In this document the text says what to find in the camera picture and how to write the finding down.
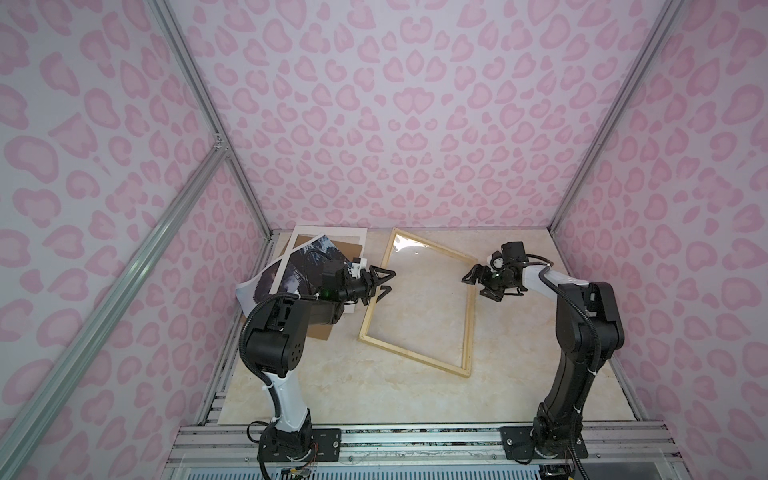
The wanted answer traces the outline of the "dark landscape photo print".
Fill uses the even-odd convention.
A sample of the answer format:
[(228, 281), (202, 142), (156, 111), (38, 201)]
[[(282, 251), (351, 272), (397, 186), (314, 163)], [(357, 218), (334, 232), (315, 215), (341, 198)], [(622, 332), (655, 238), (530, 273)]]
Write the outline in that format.
[[(327, 262), (334, 260), (343, 264), (350, 262), (326, 237), (310, 240), (308, 245), (299, 246), (283, 260), (287, 261), (285, 272), (276, 293), (288, 292), (302, 295), (314, 294), (321, 285), (321, 276)], [(278, 266), (273, 260), (253, 278), (235, 287), (235, 295), (242, 313), (247, 316), (269, 296)]]

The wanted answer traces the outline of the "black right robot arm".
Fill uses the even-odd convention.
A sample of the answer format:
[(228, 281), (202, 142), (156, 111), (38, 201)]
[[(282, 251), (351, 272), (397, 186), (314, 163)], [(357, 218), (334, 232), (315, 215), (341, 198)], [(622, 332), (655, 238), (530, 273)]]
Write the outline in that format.
[(565, 452), (574, 455), (583, 410), (597, 374), (625, 341), (613, 287), (562, 274), (541, 258), (499, 269), (476, 264), (462, 282), (479, 285), (480, 295), (496, 302), (529, 291), (556, 302), (559, 364), (533, 420), (531, 447), (542, 458)]

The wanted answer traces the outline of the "white mat board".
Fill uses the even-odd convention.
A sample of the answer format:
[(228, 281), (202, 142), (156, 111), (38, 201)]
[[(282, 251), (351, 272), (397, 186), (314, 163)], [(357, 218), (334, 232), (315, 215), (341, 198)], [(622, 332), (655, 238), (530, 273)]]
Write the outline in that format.
[(275, 260), (277, 261), (277, 272), (270, 293), (276, 293), (285, 272), (287, 261), (283, 260), (286, 255), (290, 255), (296, 250), (302, 242), (298, 240), (299, 236), (308, 236), (314, 240), (320, 236), (326, 236), (332, 242), (342, 242), (360, 245), (365, 247), (367, 230), (365, 228), (352, 227), (327, 227), (327, 226), (307, 226), (298, 225), (290, 234), (287, 234), (283, 240), (278, 242)]

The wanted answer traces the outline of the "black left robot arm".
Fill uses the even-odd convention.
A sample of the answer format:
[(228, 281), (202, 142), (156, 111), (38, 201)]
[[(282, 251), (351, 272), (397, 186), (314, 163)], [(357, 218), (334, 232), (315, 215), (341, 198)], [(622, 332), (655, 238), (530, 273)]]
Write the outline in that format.
[(265, 477), (268, 463), (298, 462), (306, 468), (338, 458), (332, 447), (340, 431), (313, 430), (295, 370), (311, 326), (334, 325), (347, 305), (382, 299), (395, 277), (395, 271), (374, 265), (356, 273), (346, 266), (327, 270), (310, 292), (271, 294), (246, 317), (238, 340), (240, 360), (261, 380), (273, 405), (273, 419), (259, 436), (246, 433), (258, 447), (257, 461)]

